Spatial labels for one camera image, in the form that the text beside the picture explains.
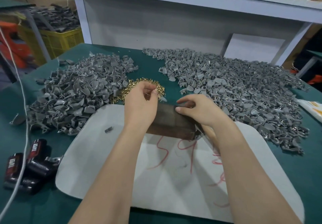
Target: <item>power cord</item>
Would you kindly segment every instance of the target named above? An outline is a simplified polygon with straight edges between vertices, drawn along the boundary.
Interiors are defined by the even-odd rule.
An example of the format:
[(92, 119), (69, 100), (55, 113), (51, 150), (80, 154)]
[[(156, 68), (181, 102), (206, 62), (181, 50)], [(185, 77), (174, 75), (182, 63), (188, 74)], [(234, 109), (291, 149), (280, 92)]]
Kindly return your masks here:
[(16, 73), (17, 73), (17, 77), (18, 77), (18, 80), (19, 80), (19, 83), (20, 83), (20, 86), (21, 86), (21, 91), (22, 91), (22, 97), (23, 97), (23, 108), (24, 108), (24, 112), (25, 112), (25, 115), (26, 115), (26, 144), (25, 144), (25, 147), (24, 147), (24, 151), (23, 151), (23, 160), (22, 160), (22, 167), (21, 167), (21, 171), (20, 171), (20, 174), (19, 174), (19, 177), (18, 177), (18, 180), (17, 180), (17, 183), (16, 185), (14, 186), (14, 190), (8, 200), (8, 202), (6, 203), (6, 206), (3, 208), (1, 214), (0, 214), (0, 222), (2, 221), (2, 219), (4, 218), (7, 210), (9, 209), (12, 201), (14, 200), (15, 196), (17, 195), (17, 192), (18, 192), (18, 188), (19, 188), (19, 185), (21, 183), (21, 180), (22, 180), (22, 176), (23, 176), (23, 173), (24, 173), (24, 170), (26, 168), (26, 154), (27, 154), (27, 149), (28, 149), (28, 138), (29, 138), (29, 124), (28, 124), (28, 115), (27, 115), (27, 110), (26, 110), (26, 97), (25, 97), (25, 93), (24, 93), (24, 90), (23, 90), (23, 85), (22, 85), (22, 82), (21, 82), (21, 79), (20, 79), (20, 76), (19, 76), (19, 73), (18, 73), (18, 69), (17, 69), (17, 66), (16, 66), (16, 63), (14, 61), (14, 56), (12, 54), (12, 50), (3, 34), (3, 31), (0, 27), (0, 33), (2, 35), (2, 38), (4, 39), (5, 43), (6, 43), (6, 46), (8, 47), (9, 49), (9, 52), (10, 52), (10, 56), (11, 56), (11, 59), (12, 59), (12, 63), (14, 64), (14, 68), (16, 70)]

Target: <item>wall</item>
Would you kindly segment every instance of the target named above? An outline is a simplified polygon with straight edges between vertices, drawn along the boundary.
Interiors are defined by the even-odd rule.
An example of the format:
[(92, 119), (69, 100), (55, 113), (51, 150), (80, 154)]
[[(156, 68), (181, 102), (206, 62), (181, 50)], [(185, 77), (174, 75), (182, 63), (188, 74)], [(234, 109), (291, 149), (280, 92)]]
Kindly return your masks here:
[(93, 44), (185, 48), (223, 54), (233, 33), (285, 39), (302, 23), (158, 0), (84, 0)]

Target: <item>yellow plastic crate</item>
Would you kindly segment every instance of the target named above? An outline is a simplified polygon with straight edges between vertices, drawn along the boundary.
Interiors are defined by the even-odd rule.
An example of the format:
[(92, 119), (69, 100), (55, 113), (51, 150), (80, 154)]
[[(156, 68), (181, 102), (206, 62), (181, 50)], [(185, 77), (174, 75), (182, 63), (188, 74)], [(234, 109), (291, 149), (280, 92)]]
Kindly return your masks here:
[[(70, 48), (84, 42), (82, 30), (80, 28), (63, 33), (44, 30), (39, 30), (39, 32), (51, 59), (55, 59)], [(31, 53), (35, 58), (35, 64), (39, 66), (45, 64), (46, 59), (42, 54), (33, 30), (22, 25), (18, 25), (18, 33), (29, 46)]]

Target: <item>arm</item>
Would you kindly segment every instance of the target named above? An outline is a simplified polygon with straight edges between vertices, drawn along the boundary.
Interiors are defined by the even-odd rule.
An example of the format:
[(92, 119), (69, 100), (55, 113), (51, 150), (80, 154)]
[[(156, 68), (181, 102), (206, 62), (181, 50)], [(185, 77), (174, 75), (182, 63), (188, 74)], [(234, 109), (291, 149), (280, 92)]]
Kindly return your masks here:
[(234, 223), (300, 224), (235, 123), (203, 95), (188, 95), (178, 103), (187, 101), (193, 101), (195, 107), (179, 107), (177, 112), (213, 129), (203, 126), (220, 151)]
[[(140, 146), (156, 115), (158, 97), (153, 89), (140, 82), (126, 96), (124, 128), (69, 224), (128, 223)], [(148, 92), (151, 97), (146, 101)]]

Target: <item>white paper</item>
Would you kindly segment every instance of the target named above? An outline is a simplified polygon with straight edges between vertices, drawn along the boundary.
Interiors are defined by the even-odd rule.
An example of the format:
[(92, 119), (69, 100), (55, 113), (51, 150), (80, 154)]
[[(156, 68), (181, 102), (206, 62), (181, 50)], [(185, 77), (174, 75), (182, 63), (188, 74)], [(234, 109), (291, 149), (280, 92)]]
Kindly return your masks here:
[[(76, 136), (59, 165), (57, 188), (83, 198), (110, 153), (124, 124), (124, 106), (103, 106)], [(262, 136), (236, 122), (259, 163), (304, 221), (304, 207)], [(113, 126), (113, 130), (104, 130)], [(146, 134), (135, 169), (132, 206), (233, 222), (220, 156), (206, 139), (186, 141)]]
[(224, 56), (226, 58), (271, 63), (284, 41), (284, 39), (234, 33)]

